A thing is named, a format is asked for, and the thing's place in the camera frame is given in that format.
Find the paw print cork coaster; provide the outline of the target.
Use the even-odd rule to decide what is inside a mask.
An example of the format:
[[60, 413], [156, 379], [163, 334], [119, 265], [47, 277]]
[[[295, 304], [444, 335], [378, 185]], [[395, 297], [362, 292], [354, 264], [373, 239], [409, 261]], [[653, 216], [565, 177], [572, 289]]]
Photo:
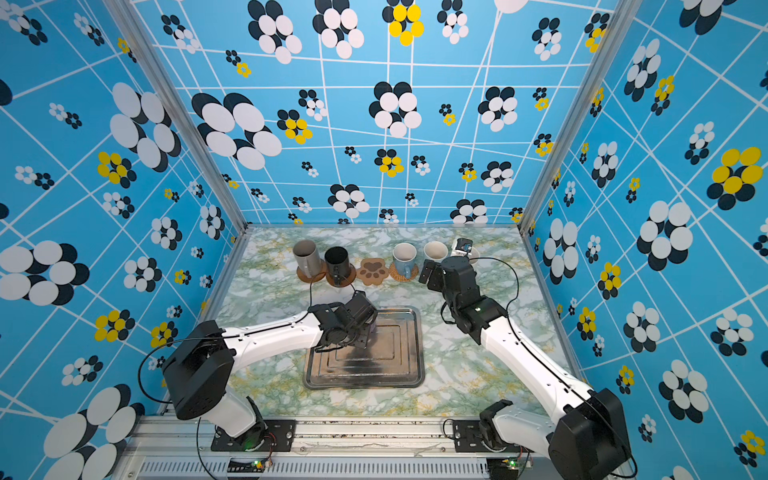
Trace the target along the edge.
[[365, 286], [381, 285], [389, 277], [389, 267], [383, 258], [364, 258], [357, 268], [356, 278]]

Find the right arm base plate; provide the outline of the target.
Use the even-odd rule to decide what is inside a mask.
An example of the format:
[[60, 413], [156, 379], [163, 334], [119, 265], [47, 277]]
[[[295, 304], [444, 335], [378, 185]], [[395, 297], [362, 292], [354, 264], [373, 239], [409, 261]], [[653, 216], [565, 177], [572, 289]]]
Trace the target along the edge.
[[443, 426], [443, 434], [453, 442], [456, 453], [504, 453], [525, 455], [529, 452], [528, 449], [517, 444], [504, 444], [501, 447], [493, 447], [484, 439], [478, 420], [449, 419]]

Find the rattan wicker round coaster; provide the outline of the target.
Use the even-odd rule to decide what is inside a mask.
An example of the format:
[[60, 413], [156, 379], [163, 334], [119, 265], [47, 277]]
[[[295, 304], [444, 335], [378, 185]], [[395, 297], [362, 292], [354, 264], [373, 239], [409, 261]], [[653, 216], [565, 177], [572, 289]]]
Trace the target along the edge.
[[419, 277], [419, 268], [417, 266], [414, 266], [411, 269], [411, 275], [410, 276], [403, 276], [398, 271], [394, 264], [392, 264], [389, 268], [389, 276], [397, 281], [397, 282], [410, 282], [414, 281]]

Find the stainless steel cup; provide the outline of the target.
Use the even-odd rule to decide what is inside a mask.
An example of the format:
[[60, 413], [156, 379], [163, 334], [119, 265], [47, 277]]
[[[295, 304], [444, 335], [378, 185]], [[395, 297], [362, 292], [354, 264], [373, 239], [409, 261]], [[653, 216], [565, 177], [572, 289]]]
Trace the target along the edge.
[[293, 255], [297, 262], [297, 268], [301, 268], [308, 276], [316, 275], [323, 268], [317, 245], [314, 241], [304, 239], [298, 241], [293, 247]]

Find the light blue mug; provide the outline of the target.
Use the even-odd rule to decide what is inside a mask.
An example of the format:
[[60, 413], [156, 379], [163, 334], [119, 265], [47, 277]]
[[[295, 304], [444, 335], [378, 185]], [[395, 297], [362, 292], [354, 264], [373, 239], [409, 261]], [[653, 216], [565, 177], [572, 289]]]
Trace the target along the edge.
[[411, 243], [399, 243], [393, 249], [393, 264], [403, 276], [410, 276], [411, 269], [416, 266], [418, 251]]

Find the black mug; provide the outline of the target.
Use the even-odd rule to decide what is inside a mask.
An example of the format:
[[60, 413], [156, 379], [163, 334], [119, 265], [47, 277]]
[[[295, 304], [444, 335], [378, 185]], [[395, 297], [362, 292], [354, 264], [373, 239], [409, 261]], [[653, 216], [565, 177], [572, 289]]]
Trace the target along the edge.
[[325, 252], [324, 260], [328, 270], [327, 274], [346, 277], [355, 271], [354, 266], [350, 263], [348, 251], [344, 247], [329, 248]]

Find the plain brown round coaster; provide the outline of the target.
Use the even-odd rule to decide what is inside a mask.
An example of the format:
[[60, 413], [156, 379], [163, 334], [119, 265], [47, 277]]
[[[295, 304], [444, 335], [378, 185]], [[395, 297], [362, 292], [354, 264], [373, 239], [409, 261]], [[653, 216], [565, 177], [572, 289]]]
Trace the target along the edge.
[[326, 267], [323, 267], [320, 272], [318, 272], [316, 275], [313, 275], [313, 276], [306, 275], [301, 268], [296, 269], [296, 274], [298, 278], [302, 282], [307, 284], [315, 283], [323, 280], [326, 277], [327, 273], [328, 273], [328, 270]]

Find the scratched brown round coaster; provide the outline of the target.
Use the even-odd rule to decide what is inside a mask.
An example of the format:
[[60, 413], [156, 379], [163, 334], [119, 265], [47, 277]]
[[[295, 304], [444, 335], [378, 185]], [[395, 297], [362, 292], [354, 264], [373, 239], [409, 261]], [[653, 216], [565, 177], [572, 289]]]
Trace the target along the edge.
[[356, 278], [356, 272], [352, 271], [348, 276], [333, 276], [331, 274], [326, 275], [327, 282], [335, 288], [344, 288], [350, 286]]

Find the white ceramic mug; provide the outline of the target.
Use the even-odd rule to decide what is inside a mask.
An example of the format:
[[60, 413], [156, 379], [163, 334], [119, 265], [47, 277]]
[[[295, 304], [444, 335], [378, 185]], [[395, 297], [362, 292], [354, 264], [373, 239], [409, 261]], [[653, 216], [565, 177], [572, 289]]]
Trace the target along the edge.
[[475, 265], [478, 261], [478, 258], [480, 257], [480, 252], [475, 247], [471, 247], [468, 257], [469, 257], [470, 264]]

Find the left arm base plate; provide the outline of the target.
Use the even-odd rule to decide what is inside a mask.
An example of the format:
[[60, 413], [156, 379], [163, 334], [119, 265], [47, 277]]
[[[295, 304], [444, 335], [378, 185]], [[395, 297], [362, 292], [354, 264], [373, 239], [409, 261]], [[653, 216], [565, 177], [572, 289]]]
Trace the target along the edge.
[[289, 452], [296, 434], [295, 419], [267, 419], [258, 422], [238, 437], [215, 429], [211, 450], [214, 452]]

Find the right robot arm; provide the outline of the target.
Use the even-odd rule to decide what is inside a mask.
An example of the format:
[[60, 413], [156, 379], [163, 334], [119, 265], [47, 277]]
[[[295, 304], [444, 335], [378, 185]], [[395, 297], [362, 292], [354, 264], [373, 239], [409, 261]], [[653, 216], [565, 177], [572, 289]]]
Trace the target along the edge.
[[497, 357], [532, 392], [543, 415], [499, 401], [481, 414], [493, 450], [516, 444], [546, 456], [564, 479], [604, 479], [633, 461], [623, 405], [561, 368], [516, 325], [507, 308], [481, 293], [464, 256], [425, 261], [420, 283], [442, 295], [459, 330]]

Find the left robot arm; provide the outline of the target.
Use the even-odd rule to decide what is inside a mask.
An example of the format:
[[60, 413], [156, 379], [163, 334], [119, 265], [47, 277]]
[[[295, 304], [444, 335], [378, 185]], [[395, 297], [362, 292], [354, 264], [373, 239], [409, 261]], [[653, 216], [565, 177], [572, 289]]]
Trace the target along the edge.
[[370, 333], [377, 308], [362, 291], [345, 303], [316, 304], [303, 313], [261, 325], [221, 328], [200, 323], [178, 343], [162, 367], [179, 420], [205, 420], [244, 450], [268, 435], [255, 401], [229, 387], [232, 374], [295, 350], [345, 348]]

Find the blue handled cream mug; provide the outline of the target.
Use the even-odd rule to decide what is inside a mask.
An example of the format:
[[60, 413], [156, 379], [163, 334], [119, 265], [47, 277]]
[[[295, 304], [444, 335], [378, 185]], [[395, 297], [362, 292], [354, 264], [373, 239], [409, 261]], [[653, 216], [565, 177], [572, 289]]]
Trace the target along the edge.
[[423, 247], [426, 260], [441, 262], [450, 255], [448, 247], [440, 241], [430, 241]]

